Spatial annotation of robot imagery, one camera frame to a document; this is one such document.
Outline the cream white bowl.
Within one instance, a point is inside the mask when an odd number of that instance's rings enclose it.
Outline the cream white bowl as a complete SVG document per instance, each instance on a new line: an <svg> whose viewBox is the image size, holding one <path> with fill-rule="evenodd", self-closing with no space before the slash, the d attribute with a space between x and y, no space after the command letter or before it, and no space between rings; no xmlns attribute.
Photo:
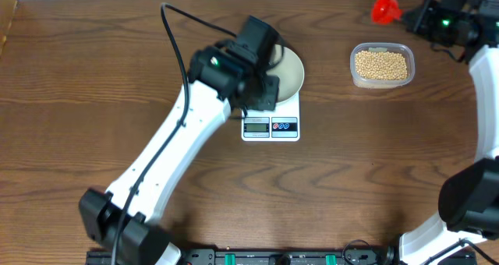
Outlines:
<svg viewBox="0 0 499 265"><path fill-rule="evenodd" d="M267 74L279 78L277 103L282 104L300 91L304 83L305 69L299 56L280 44L274 46L271 61L277 65L268 70Z"/></svg>

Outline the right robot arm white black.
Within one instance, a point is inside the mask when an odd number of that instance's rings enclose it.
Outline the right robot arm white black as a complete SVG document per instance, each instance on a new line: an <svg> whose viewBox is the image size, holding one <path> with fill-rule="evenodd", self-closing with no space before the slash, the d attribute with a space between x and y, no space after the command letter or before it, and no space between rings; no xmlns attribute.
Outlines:
<svg viewBox="0 0 499 265"><path fill-rule="evenodd" d="M436 214L399 237L393 259L437 264L498 238L498 0L425 0L402 22L433 51L461 47L476 95L474 162L444 182Z"/></svg>

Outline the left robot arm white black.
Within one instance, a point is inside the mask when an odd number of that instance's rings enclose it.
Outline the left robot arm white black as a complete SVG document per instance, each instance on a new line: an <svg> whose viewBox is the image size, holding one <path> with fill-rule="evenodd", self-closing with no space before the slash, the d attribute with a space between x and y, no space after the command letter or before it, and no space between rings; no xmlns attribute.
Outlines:
<svg viewBox="0 0 499 265"><path fill-rule="evenodd" d="M232 110L272 111L285 58L282 44L262 54L235 43L208 46L192 57L167 118L138 158L104 191L79 201L87 235L112 264L175 264L182 255L159 226L168 201L206 141Z"/></svg>

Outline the red measuring scoop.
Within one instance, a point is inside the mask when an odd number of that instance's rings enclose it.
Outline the red measuring scoop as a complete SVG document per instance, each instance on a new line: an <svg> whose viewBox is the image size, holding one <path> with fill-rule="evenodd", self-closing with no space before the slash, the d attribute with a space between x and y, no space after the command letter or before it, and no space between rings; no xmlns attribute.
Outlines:
<svg viewBox="0 0 499 265"><path fill-rule="evenodd" d="M388 25L402 19L403 11L397 0L376 0L371 9L371 20L380 25Z"/></svg>

